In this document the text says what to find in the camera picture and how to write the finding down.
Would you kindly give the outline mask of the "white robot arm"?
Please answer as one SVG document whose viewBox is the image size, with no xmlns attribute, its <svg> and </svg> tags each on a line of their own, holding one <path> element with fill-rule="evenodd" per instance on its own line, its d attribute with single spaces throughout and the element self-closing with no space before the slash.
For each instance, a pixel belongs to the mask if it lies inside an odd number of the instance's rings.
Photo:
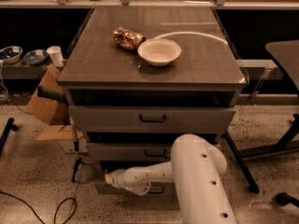
<svg viewBox="0 0 299 224">
<path fill-rule="evenodd" d="M 173 183 L 184 224 L 237 224 L 221 183 L 227 162 L 204 138 L 183 134 L 171 147 L 171 160 L 105 175 L 116 189 L 143 196 L 153 183 Z"/>
</svg>

